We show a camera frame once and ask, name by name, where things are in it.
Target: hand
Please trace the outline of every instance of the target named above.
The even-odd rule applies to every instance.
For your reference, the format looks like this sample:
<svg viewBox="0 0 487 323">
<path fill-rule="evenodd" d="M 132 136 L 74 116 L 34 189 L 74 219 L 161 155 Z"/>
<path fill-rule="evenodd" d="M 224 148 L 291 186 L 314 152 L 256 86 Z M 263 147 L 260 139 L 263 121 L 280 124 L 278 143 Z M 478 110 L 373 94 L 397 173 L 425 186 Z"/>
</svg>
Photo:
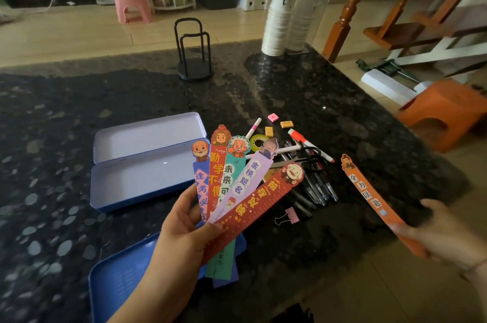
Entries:
<svg viewBox="0 0 487 323">
<path fill-rule="evenodd" d="M 198 281 L 204 247 L 223 232 L 221 224 L 196 229 L 200 207 L 189 209 L 195 197 L 193 184 L 174 204 L 140 283 L 144 295 L 158 306 L 158 321 L 173 321 L 186 307 Z"/>
<path fill-rule="evenodd" d="M 394 233 L 417 240 L 431 258 L 456 264 L 467 270 L 487 259 L 487 243 L 450 209 L 437 200 L 423 199 L 421 204 L 433 210 L 432 218 L 419 228 L 391 225 Z"/>
</svg>

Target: orange bookmark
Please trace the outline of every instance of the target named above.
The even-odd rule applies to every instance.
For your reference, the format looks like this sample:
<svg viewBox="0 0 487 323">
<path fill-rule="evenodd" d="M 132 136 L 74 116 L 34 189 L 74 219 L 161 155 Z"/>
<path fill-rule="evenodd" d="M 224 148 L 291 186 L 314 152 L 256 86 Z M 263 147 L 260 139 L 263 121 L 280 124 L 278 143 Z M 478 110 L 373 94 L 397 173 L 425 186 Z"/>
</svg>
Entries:
<svg viewBox="0 0 487 323">
<path fill-rule="evenodd" d="M 374 190 L 372 185 L 367 181 L 361 171 L 352 162 L 350 157 L 346 154 L 341 156 L 341 168 L 347 174 L 348 178 L 355 185 L 357 190 L 362 194 L 365 200 L 369 203 L 372 209 L 382 218 L 382 220 L 390 226 L 391 224 L 406 224 L 396 212 L 389 206 L 389 204 Z M 404 236 L 396 236 L 412 251 L 416 256 L 426 258 L 428 256 L 426 249 L 422 244 L 416 240 L 411 240 Z"/>
</svg>

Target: pink eraser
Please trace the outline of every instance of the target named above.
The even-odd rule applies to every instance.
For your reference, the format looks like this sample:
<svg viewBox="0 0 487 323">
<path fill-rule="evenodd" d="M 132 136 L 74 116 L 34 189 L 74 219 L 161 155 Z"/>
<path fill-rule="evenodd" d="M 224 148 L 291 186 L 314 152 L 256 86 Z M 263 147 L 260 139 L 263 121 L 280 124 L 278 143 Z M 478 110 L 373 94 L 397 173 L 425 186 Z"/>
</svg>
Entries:
<svg viewBox="0 0 487 323">
<path fill-rule="evenodd" d="M 269 116 L 268 116 L 268 118 L 269 118 L 269 120 L 270 120 L 272 123 L 274 123 L 276 120 L 278 120 L 278 119 L 279 119 L 279 117 L 278 117 L 276 114 L 274 114 L 274 113 L 272 113 L 271 115 L 269 115 Z"/>
<path fill-rule="evenodd" d="M 286 214 L 288 218 L 291 220 L 291 224 L 295 224 L 300 221 L 293 207 L 286 209 Z"/>
</svg>

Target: yellow eraser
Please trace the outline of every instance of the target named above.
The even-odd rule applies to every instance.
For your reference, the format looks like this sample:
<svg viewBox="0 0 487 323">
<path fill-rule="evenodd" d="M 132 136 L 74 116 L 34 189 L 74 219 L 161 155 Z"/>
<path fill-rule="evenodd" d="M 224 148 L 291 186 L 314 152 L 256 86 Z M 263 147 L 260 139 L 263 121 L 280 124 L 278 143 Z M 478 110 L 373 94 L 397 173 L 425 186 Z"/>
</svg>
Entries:
<svg viewBox="0 0 487 323">
<path fill-rule="evenodd" d="M 281 122 L 282 128 L 293 128 L 294 124 L 292 121 L 288 120 L 287 122 Z"/>
<path fill-rule="evenodd" d="M 265 127 L 265 135 L 269 138 L 274 137 L 274 130 L 272 127 Z"/>
</svg>

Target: cartoon character illustration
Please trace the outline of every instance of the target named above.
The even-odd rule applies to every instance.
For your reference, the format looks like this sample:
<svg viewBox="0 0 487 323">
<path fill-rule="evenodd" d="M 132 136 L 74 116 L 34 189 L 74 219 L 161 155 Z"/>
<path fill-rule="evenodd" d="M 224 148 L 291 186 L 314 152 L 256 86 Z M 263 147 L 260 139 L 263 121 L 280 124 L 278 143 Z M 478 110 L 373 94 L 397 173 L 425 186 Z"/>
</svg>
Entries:
<svg viewBox="0 0 487 323">
<path fill-rule="evenodd" d="M 228 142 L 232 138 L 230 131 L 220 124 L 218 129 L 211 135 L 211 144 L 216 146 L 228 146 Z"/>
<path fill-rule="evenodd" d="M 350 159 L 350 156 L 346 155 L 346 154 L 343 154 L 341 156 L 341 167 L 343 170 L 346 170 L 346 169 L 355 169 L 356 166 L 354 165 L 354 163 L 352 163 L 352 160 Z"/>
<path fill-rule="evenodd" d="M 208 142 L 196 141 L 191 146 L 191 150 L 193 151 L 193 156 L 196 158 L 196 161 L 203 162 L 208 160 L 208 151 L 210 150 Z"/>
<path fill-rule="evenodd" d="M 235 157 L 245 157 L 250 151 L 250 142 L 245 136 L 233 136 L 228 144 L 228 153 Z"/>
<path fill-rule="evenodd" d="M 287 184 L 296 185 L 303 179 L 303 168 L 298 164 L 289 164 L 281 169 L 281 176 Z"/>
<path fill-rule="evenodd" d="M 267 159 L 274 159 L 277 155 L 276 150 L 279 147 L 277 143 L 277 138 L 271 138 L 264 142 L 264 144 L 259 148 L 259 152 L 264 155 Z"/>
<path fill-rule="evenodd" d="M 225 206 L 228 208 L 228 209 L 232 209 L 232 207 L 235 205 L 235 202 L 237 200 L 235 200 L 235 197 L 230 197 L 228 199 L 228 202 L 225 204 Z"/>
</svg>

